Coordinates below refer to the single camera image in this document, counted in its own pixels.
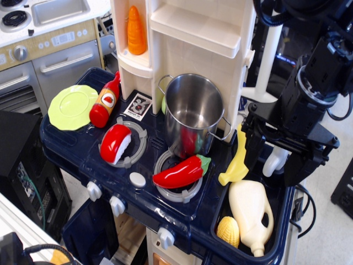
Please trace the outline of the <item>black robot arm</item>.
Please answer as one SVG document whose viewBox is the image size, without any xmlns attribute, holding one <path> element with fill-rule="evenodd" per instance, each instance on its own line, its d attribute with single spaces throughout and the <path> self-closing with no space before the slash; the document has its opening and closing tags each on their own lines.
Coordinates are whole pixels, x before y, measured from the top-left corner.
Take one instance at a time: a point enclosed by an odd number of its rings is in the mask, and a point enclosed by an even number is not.
<svg viewBox="0 0 353 265">
<path fill-rule="evenodd" d="M 270 27 L 293 19 L 320 22 L 322 31 L 310 55 L 301 56 L 273 103 L 252 103 L 242 125 L 246 135 L 244 164 L 252 170 L 266 142 L 290 152 L 284 184 L 295 186 L 324 165 L 338 138 L 320 121 L 338 95 L 352 96 L 352 2 L 283 1 L 275 16 L 254 2 L 259 20 Z"/>
</svg>

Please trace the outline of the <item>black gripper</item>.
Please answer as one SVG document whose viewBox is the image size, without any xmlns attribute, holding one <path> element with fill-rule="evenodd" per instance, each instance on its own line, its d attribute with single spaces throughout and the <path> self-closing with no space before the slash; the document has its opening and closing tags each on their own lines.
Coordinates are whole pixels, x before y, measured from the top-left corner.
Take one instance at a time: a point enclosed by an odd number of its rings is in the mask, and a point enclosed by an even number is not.
<svg viewBox="0 0 353 265">
<path fill-rule="evenodd" d="M 250 103 L 248 111 L 242 124 L 246 135 L 244 164 L 252 171 L 266 142 L 288 150 L 290 155 L 284 165 L 286 187 L 301 183 L 317 167 L 325 165 L 328 154 L 340 146 L 338 137 L 316 121 L 305 132 L 304 115 L 295 118 L 292 127 L 286 127 L 280 102 Z"/>
</svg>

